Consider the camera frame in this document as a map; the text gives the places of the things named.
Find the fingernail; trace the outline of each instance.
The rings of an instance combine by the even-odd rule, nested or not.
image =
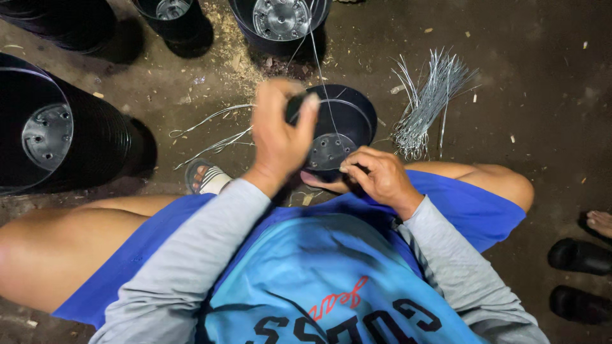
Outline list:
[[[316,93],[309,93],[304,99],[304,103],[307,107],[317,110],[321,105],[321,98]]]

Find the white striped sandal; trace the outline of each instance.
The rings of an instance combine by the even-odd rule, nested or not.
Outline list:
[[[218,195],[232,181],[223,170],[211,164],[208,160],[198,158],[187,165],[185,185],[192,193]]]

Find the concrete floor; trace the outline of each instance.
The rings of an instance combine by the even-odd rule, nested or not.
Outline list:
[[[119,18],[138,17],[129,0],[111,4]],[[250,112],[238,111],[184,138],[168,137],[169,131],[189,128],[227,105],[251,102],[256,83],[278,74],[282,65],[274,59],[272,68],[266,67],[267,56],[262,54],[250,58],[226,1],[201,4],[215,34],[207,54],[176,57],[138,18],[144,26],[144,51],[132,65],[62,51],[0,22],[0,51],[87,92],[103,94],[104,100],[142,120],[159,148],[158,168],[146,181],[122,178],[87,191],[0,198],[0,225],[32,208],[75,206],[119,195],[185,193],[184,171],[173,168],[248,126]],[[576,220],[580,211],[609,211],[612,206],[612,116],[607,108],[612,100],[611,22],[612,3],[603,0],[366,0],[333,3],[326,23],[323,75],[329,83],[368,95],[386,124],[379,125],[375,140],[389,135],[406,102],[402,94],[389,92],[400,84],[391,73],[394,63],[389,57],[401,53],[409,69],[417,70],[429,49],[453,46],[470,68],[480,69],[473,85],[481,87],[450,104],[443,160],[498,163],[533,182],[535,203],[527,219],[484,256],[552,343],[612,341],[612,328],[570,323],[548,309],[556,285],[610,297],[612,279],[556,271],[546,262],[548,249],[564,237],[603,245]],[[588,42],[586,49],[583,42]],[[292,76],[306,85],[317,84],[313,66],[306,68],[297,65]],[[202,77],[204,83],[193,84]],[[392,149],[389,141],[373,147]],[[205,157],[237,176],[252,162],[253,152],[252,147],[236,145]],[[302,197],[295,195],[293,203],[301,204]],[[323,194],[313,202],[328,197]],[[93,332],[89,326],[0,299],[0,344],[86,343]]]

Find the gray long sleeve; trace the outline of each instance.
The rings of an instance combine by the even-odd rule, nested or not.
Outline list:
[[[491,264],[429,197],[398,231],[424,267],[426,281],[476,334],[493,344],[549,343],[536,319],[525,312]]]
[[[89,343],[193,343],[201,303],[269,204],[253,184],[233,181],[121,287]]]

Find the sandal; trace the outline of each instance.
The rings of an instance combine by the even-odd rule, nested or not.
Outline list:
[[[559,285],[550,294],[550,310],[565,320],[581,324],[612,321],[612,301],[566,285]]]
[[[559,270],[604,276],[612,273],[612,251],[568,237],[550,249],[548,264]]]
[[[187,165],[185,185],[191,193],[218,195],[233,179],[206,159],[194,159]]]

